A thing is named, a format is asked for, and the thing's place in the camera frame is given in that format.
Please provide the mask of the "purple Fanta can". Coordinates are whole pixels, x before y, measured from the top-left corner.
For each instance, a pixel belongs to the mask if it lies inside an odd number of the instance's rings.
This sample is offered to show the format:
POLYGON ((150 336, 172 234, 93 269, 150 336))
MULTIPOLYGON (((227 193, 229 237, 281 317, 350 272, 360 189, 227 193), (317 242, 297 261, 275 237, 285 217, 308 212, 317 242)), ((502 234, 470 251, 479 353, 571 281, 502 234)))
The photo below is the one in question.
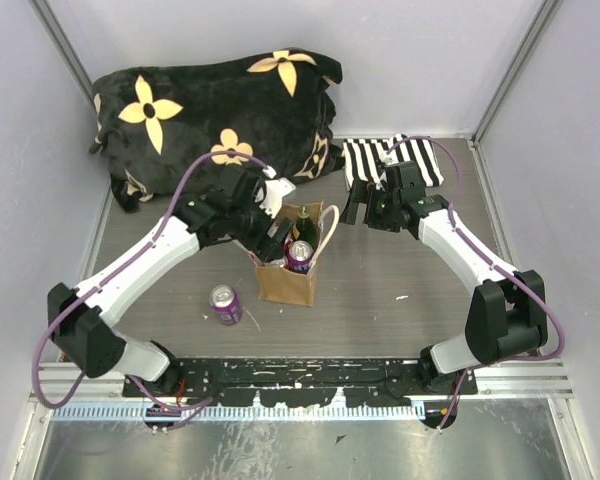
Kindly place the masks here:
POLYGON ((295 273, 307 274, 314 250, 304 240, 293 241, 286 252, 287 265, 295 273))

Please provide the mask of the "brown canvas tote bag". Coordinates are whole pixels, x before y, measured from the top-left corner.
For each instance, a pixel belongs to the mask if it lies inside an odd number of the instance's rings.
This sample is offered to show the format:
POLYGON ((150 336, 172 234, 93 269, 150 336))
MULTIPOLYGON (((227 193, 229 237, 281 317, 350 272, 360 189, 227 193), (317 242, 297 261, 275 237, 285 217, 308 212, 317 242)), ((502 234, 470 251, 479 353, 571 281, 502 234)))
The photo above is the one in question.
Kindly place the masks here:
POLYGON ((251 255, 261 300, 309 307, 314 304, 318 260, 338 227, 340 210, 336 205, 324 207, 324 203, 313 203, 309 205, 309 211, 310 219, 318 227, 320 241, 307 273, 294 272, 287 265, 262 264, 251 255))

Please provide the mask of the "green glass bottle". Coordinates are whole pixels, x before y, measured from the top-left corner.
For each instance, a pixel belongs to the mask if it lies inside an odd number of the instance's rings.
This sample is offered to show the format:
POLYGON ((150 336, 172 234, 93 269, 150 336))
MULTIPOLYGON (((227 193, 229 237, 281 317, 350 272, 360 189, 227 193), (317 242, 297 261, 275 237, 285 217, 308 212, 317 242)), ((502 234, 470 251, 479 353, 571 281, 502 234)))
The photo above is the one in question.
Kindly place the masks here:
POLYGON ((313 250, 319 245, 319 233, 316 224, 311 220, 310 209, 303 205, 298 209, 297 218, 292 229, 294 241, 304 241, 313 250))

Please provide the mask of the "purple soda can front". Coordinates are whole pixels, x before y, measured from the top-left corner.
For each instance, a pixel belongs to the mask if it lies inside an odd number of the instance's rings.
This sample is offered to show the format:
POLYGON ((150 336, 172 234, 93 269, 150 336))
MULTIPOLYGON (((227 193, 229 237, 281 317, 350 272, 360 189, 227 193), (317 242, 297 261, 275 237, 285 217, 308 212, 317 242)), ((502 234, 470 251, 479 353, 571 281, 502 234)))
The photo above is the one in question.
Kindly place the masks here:
POLYGON ((228 285, 218 285, 210 293, 209 304, 219 322, 233 326, 240 322, 243 309, 235 290, 228 285))

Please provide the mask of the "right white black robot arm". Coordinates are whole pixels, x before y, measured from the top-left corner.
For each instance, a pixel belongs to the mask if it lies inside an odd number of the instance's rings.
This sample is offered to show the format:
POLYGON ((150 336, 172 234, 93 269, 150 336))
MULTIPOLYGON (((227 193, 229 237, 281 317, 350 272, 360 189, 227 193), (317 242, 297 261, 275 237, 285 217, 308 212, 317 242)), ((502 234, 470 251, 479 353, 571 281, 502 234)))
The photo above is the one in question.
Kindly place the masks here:
POLYGON ((351 183, 343 223, 354 224, 363 206, 368 227, 409 232, 447 264, 471 296, 463 332, 421 351, 417 378, 422 388, 442 393, 456 372, 544 346, 548 328, 541 276, 522 272, 491 252, 443 196, 427 194, 414 164, 394 164, 385 176, 379 184, 351 183))

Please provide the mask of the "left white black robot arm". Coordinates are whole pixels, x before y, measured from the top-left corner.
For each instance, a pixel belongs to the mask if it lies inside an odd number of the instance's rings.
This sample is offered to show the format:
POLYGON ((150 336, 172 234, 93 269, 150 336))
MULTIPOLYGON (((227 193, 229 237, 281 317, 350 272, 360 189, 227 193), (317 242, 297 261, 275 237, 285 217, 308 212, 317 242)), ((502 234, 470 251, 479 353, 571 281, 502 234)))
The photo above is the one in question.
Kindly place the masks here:
POLYGON ((169 270, 222 239, 263 262, 279 259, 290 224, 272 225, 294 191, 285 178, 232 166, 205 194, 175 196, 156 226, 121 257, 74 288, 60 283, 49 292, 51 341, 88 378, 115 371, 142 380, 158 396, 171 395, 180 384, 175 357, 155 342, 121 334, 116 324, 169 270))

